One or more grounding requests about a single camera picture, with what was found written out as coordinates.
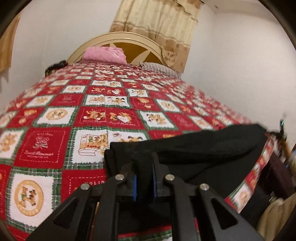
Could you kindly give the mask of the pink folded blanket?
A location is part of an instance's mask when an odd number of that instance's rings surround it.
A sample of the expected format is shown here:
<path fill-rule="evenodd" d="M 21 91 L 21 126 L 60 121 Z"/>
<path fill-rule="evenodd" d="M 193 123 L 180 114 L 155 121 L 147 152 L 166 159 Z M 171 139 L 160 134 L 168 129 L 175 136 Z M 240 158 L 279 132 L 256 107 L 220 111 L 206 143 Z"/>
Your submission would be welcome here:
<path fill-rule="evenodd" d="M 84 52 L 82 60 L 121 65 L 127 64 L 123 49 L 117 47 L 89 47 Z"/>

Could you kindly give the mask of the red teddy-bear bedspread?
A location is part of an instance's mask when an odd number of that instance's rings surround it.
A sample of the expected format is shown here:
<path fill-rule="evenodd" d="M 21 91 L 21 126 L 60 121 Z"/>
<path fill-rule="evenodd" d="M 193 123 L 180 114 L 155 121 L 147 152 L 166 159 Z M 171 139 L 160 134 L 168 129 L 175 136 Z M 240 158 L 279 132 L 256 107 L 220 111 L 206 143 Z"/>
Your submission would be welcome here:
<path fill-rule="evenodd" d="M 247 123 L 177 78 L 134 65 L 72 64 L 1 114 L 1 220 L 26 240 L 82 183 L 105 182 L 104 151 L 112 142 Z"/>

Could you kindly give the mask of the beige curtain behind headboard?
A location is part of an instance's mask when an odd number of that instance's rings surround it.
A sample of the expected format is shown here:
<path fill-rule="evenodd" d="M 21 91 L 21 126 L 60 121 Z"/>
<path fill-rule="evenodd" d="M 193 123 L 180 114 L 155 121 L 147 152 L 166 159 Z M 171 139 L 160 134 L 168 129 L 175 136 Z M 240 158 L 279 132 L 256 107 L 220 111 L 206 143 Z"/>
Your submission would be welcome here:
<path fill-rule="evenodd" d="M 125 0 L 110 32 L 132 32 L 153 40 L 160 45 L 165 64 L 183 73 L 201 5 L 188 0 Z"/>

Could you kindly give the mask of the striped pillow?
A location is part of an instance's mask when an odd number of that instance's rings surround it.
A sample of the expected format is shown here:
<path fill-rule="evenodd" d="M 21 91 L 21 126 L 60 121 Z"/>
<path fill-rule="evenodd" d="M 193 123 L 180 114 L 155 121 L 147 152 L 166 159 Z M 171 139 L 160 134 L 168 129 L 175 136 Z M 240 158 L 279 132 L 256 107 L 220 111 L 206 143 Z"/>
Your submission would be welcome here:
<path fill-rule="evenodd" d="M 178 74 L 175 70 L 158 63 L 140 62 L 140 67 L 147 71 L 161 73 L 169 77 L 178 78 Z"/>

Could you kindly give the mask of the cream wooden headboard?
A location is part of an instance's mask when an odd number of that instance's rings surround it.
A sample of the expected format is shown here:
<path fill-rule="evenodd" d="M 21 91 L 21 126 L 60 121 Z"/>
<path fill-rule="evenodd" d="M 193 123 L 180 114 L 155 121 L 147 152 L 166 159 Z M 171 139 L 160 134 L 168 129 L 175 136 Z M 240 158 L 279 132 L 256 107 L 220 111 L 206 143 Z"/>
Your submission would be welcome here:
<path fill-rule="evenodd" d="M 141 62 L 153 62 L 166 66 L 159 44 L 145 36 L 131 32 L 112 32 L 93 38 L 74 51 L 67 62 L 69 64 L 79 62 L 88 47 L 98 46 L 121 48 L 128 64 L 138 66 Z"/>

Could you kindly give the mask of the black pants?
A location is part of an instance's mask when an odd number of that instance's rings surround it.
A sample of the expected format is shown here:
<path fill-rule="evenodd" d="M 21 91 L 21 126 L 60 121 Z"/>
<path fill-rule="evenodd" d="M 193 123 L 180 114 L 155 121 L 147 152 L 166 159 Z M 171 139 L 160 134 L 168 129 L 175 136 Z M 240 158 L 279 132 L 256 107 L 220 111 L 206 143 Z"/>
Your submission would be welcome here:
<path fill-rule="evenodd" d="M 266 129 L 258 124 L 233 125 L 172 138 L 112 142 L 104 152 L 104 161 L 110 177 L 132 164 L 139 195 L 154 193 L 152 162 L 158 160 L 186 183 L 207 183 L 225 198 L 252 171 L 266 141 Z"/>

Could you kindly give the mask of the black item beside bed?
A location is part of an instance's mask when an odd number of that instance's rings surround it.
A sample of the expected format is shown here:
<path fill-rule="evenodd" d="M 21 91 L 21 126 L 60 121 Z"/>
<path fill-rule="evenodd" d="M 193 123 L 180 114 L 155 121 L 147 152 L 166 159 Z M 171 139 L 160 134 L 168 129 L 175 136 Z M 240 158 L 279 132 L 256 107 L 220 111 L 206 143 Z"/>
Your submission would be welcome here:
<path fill-rule="evenodd" d="M 68 66 L 68 62 L 66 60 L 62 60 L 58 63 L 52 64 L 45 70 L 45 77 L 51 75 L 52 73 L 56 72 L 57 70 Z"/>

